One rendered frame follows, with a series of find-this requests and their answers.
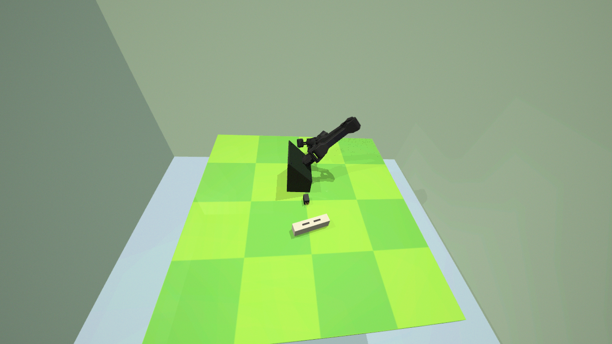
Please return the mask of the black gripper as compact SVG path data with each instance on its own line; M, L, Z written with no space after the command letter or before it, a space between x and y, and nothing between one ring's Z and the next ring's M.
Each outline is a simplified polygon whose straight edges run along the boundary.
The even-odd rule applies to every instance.
M317 137L313 137L312 139L316 139L316 138ZM311 145L312 139L306 139L306 142L304 142L303 139L297 139L297 146L298 146L298 148L301 148L304 145L309 145L310 147L312 147L312 145Z

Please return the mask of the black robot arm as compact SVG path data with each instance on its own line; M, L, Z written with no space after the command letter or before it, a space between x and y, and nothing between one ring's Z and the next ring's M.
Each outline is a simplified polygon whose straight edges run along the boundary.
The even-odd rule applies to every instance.
M309 165L312 165L312 163L314 162L319 163L320 160L324 157L324 155L327 154L328 149L331 146L337 143L348 133L354 133L355 131L360 130L360 128L361 124L358 122L358 119L356 117L351 116L330 133L322 131L319 135L317 135L316 139L312 139L312 147L308 145L308 154L304 156L302 155L303 164L309 167Z

